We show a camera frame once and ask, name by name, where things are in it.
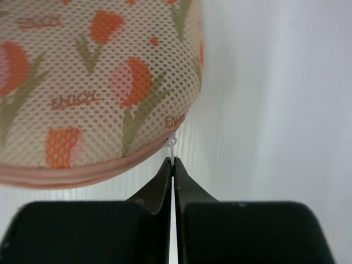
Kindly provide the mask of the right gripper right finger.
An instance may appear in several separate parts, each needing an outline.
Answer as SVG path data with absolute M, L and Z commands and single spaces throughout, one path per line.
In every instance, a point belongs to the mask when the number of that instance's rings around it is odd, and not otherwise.
M 334 263 L 320 223 L 303 203 L 220 202 L 173 167 L 179 263 Z

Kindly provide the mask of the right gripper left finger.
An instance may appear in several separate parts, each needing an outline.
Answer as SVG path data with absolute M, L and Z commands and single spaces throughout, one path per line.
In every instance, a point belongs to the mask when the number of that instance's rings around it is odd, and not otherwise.
M 172 165 L 125 201 L 38 201 L 1 242 L 1 263 L 168 263 Z

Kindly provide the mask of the tulip print mesh laundry bag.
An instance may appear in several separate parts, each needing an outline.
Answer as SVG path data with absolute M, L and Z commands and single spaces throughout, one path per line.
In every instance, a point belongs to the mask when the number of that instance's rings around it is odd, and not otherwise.
M 61 189 L 156 153 L 201 91 L 200 1 L 1 1 L 1 183 Z

